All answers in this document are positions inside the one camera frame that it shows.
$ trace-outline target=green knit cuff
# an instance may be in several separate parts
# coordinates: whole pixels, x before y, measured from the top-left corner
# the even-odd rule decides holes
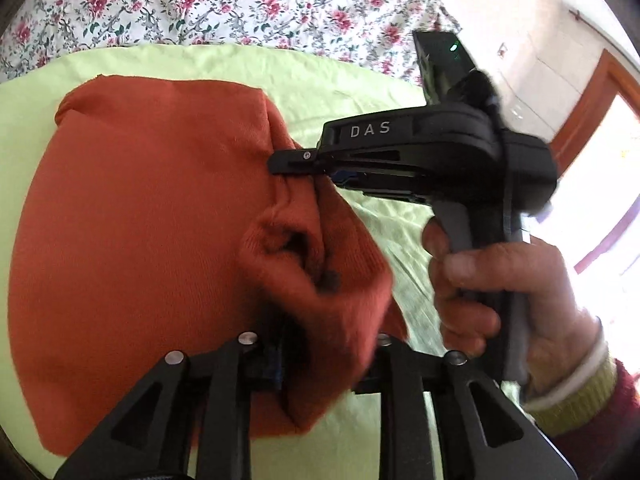
[[[584,426],[607,404],[616,387],[616,362],[607,354],[598,370],[575,393],[546,410],[530,411],[540,430],[549,437]]]

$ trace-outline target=maroon sleeve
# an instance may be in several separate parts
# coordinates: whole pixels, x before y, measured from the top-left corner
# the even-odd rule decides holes
[[[616,367],[618,381],[604,409],[583,427],[552,439],[580,480],[595,474],[622,438],[640,422],[640,399],[634,378],[620,361],[616,360]]]

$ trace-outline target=folded orange fabric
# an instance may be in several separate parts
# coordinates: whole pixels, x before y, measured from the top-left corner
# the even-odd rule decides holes
[[[309,430],[366,370],[379,330],[406,336],[390,269],[331,182],[268,173],[294,143],[261,90],[99,76],[56,124],[8,298],[46,449],[70,454],[167,351],[215,349],[267,302],[305,329],[310,361],[287,399],[255,396],[253,435]]]

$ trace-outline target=light green fabric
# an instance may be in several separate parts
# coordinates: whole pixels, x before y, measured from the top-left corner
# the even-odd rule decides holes
[[[347,63],[232,45],[145,45],[78,52],[0,85],[0,426],[18,452],[50,478],[63,458],[40,445],[12,365],[6,326],[8,274],[22,205],[54,133],[58,104],[67,92],[98,74],[222,79],[262,88],[281,111],[291,136],[306,147],[316,145],[326,121],[424,104],[420,88]],[[410,325],[412,345],[442,352],[427,279],[428,256],[419,243],[430,209],[356,192],[343,196],[394,270],[394,295]],[[307,436],[255,442],[254,478],[377,478],[379,411],[376,396],[345,394]]]

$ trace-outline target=screw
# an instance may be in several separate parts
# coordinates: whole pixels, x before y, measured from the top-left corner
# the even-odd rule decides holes
[[[447,362],[451,365],[460,366],[466,363],[466,355],[458,350],[452,350],[444,355]]]
[[[239,336],[238,336],[238,342],[241,345],[253,345],[256,344],[256,342],[258,341],[258,335],[255,332],[242,332]]]
[[[391,338],[387,334],[378,334],[378,346],[391,345]]]
[[[171,350],[164,356],[164,362],[168,365],[179,365],[184,360],[184,354],[179,350]]]

